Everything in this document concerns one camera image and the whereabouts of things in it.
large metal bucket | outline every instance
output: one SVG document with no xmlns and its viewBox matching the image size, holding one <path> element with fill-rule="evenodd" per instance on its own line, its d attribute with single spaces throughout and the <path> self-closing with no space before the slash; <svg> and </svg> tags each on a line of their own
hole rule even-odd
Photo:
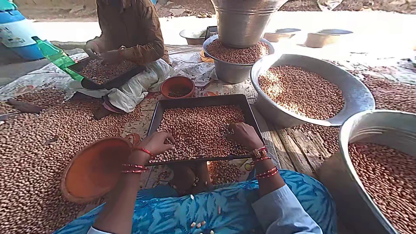
<svg viewBox="0 0 416 234">
<path fill-rule="evenodd" d="M 259 76 L 270 67 L 285 65 L 300 67 L 308 72 L 316 73 L 338 86 L 345 101 L 342 110 L 332 118 L 321 120 L 301 116 L 275 103 L 261 89 Z M 341 126 L 352 115 L 365 110 L 373 110 L 376 106 L 370 90 L 357 77 L 332 63 L 308 56 L 291 54 L 264 56 L 253 65 L 250 76 L 251 82 L 258 93 L 257 110 L 266 119 L 283 128 L 305 123 L 337 127 Z"/>
<path fill-rule="evenodd" d="M 356 234 L 397 234 L 366 192 L 348 153 L 348 144 L 370 142 L 416 156 L 416 114 L 370 110 L 355 114 L 341 127 L 340 150 L 318 170 L 319 181 L 331 193 L 338 215 Z"/>
<path fill-rule="evenodd" d="M 237 84 L 247 80 L 250 77 L 250 70 L 254 63 L 250 64 L 238 64 L 238 63 L 230 63 L 223 60 L 220 60 L 210 54 L 207 50 L 207 46 L 213 40 L 217 39 L 218 35 L 212 36 L 208 38 L 204 44 L 202 45 L 205 54 L 208 57 L 214 59 L 214 66 L 215 66 L 215 73 L 217 74 L 218 79 L 231 83 Z M 269 54 L 273 54 L 275 49 L 273 48 L 272 44 L 264 38 L 261 38 L 261 41 L 269 45 Z"/>
<path fill-rule="evenodd" d="M 287 0 L 211 0 L 218 35 L 227 46 L 247 48 L 260 41 L 272 14 Z"/>
</svg>

pile of peanuts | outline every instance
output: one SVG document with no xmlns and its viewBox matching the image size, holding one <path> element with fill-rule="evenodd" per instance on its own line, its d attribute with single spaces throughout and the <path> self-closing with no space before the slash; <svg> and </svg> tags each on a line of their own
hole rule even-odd
<svg viewBox="0 0 416 234">
<path fill-rule="evenodd" d="M 372 144 L 348 146 L 354 168 L 366 191 L 401 234 L 416 233 L 416 158 Z"/>
<path fill-rule="evenodd" d="M 344 106 L 336 85 L 298 67 L 271 67 L 260 75 L 259 84 L 275 103 L 301 116 L 328 119 Z"/>
<path fill-rule="evenodd" d="M 250 64 L 268 55 L 270 48 L 264 42 L 259 42 L 249 48 L 230 48 L 215 39 L 207 46 L 207 50 L 211 55 L 222 61 Z"/>
<path fill-rule="evenodd" d="M 100 100 L 62 103 L 60 91 L 40 90 L 19 97 L 41 106 L 39 115 L 21 114 L 0 125 L 0 230 L 2 234 L 50 234 L 72 221 L 84 205 L 67 201 L 60 191 L 62 172 L 72 157 L 90 143 L 120 136 L 127 115 L 93 119 Z"/>
<path fill-rule="evenodd" d="M 211 161 L 207 164 L 213 185 L 238 182 L 238 179 L 245 173 L 229 161 Z"/>
<path fill-rule="evenodd" d="M 224 136 L 235 122 L 244 122 L 244 114 L 234 105 L 167 109 L 157 131 L 171 133 L 175 149 L 156 155 L 150 163 L 248 154 Z"/>
<path fill-rule="evenodd" d="M 82 68 L 80 73 L 101 85 L 134 67 L 137 67 L 137 64 L 128 60 L 123 60 L 119 64 L 104 64 L 101 60 L 93 59 Z"/>
<path fill-rule="evenodd" d="M 190 93 L 192 90 L 189 88 L 183 88 L 178 90 L 173 90 L 172 92 L 169 92 L 168 96 L 170 97 L 183 97 Z"/>
<path fill-rule="evenodd" d="M 362 82 L 370 89 L 376 101 L 376 109 L 399 110 L 416 113 L 416 86 L 394 82 L 364 74 Z M 338 150 L 339 128 L 304 124 L 292 129 L 319 134 L 330 154 Z"/>
</svg>

orange bowl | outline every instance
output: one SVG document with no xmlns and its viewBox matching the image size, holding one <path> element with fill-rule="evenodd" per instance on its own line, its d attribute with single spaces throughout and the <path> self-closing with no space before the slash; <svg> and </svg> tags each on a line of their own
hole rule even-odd
<svg viewBox="0 0 416 234">
<path fill-rule="evenodd" d="M 189 89 L 190 92 L 182 97 L 170 97 L 169 93 Z M 163 81 L 162 86 L 160 87 L 160 92 L 162 95 L 167 99 L 179 99 L 179 98 L 187 98 L 192 97 L 193 92 L 195 91 L 195 84 L 194 82 L 185 77 L 185 76 L 174 76 L 166 79 Z"/>
<path fill-rule="evenodd" d="M 121 165 L 132 144 L 122 137 L 107 137 L 91 143 L 75 155 L 64 170 L 61 191 L 70 201 L 91 202 L 104 196 L 117 183 Z"/>
</svg>

metal tray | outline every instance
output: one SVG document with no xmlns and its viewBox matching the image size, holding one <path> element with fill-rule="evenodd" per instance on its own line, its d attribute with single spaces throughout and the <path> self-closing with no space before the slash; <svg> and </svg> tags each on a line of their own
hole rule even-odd
<svg viewBox="0 0 416 234">
<path fill-rule="evenodd" d="M 211 106 L 221 106 L 221 105 L 238 105 L 244 114 L 245 123 L 253 126 L 256 130 L 257 135 L 260 137 L 261 141 L 264 143 L 264 139 L 261 136 L 260 129 L 257 125 L 256 119 L 254 118 L 253 112 L 251 111 L 250 105 L 248 104 L 247 98 L 244 94 L 233 94 L 233 95 L 219 95 L 219 96 L 210 96 L 210 97 L 191 97 L 191 98 L 181 98 L 181 99 L 170 99 L 170 100 L 161 100 L 158 101 L 153 112 L 152 121 L 150 122 L 149 130 L 147 135 L 155 132 L 162 120 L 162 115 L 166 109 L 179 108 L 179 107 L 211 107 Z M 200 158 L 200 159 L 188 159 L 188 160 L 174 160 L 169 162 L 156 162 L 147 164 L 147 166 L 162 165 L 168 163 L 178 163 L 178 162 L 196 162 L 196 161 L 218 161 L 218 160 L 233 160 L 233 159 L 242 159 L 250 158 L 249 154 L 247 155 L 230 155 L 228 157 L 211 157 L 211 158 Z"/>
<path fill-rule="evenodd" d="M 91 58 L 87 57 L 68 67 L 72 71 L 84 77 L 84 79 L 82 79 L 81 81 L 81 85 L 86 90 L 103 90 L 103 89 L 110 90 L 112 88 L 118 88 L 124 85 L 133 76 L 141 73 L 145 69 L 145 67 L 143 66 L 137 66 L 137 67 L 131 68 L 130 70 L 115 77 L 112 80 L 106 81 L 103 84 L 97 84 L 93 80 L 89 79 L 88 77 L 85 77 L 83 74 L 80 73 L 81 70 L 88 64 L 90 60 Z"/>
</svg>

blue patterned dress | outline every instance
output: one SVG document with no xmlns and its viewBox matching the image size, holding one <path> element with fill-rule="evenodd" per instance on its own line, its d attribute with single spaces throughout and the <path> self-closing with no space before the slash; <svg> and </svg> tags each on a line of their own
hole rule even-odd
<svg viewBox="0 0 416 234">
<path fill-rule="evenodd" d="M 337 233 L 334 201 L 328 190 L 307 175 L 280 170 L 280 175 L 323 234 Z M 168 186 L 141 190 L 133 214 L 133 234 L 149 233 L 264 233 L 251 206 L 258 200 L 257 180 L 215 186 L 215 190 L 191 197 L 174 197 Z M 70 222 L 54 234 L 86 234 L 103 205 Z M 206 224 L 191 228 L 192 222 Z"/>
</svg>

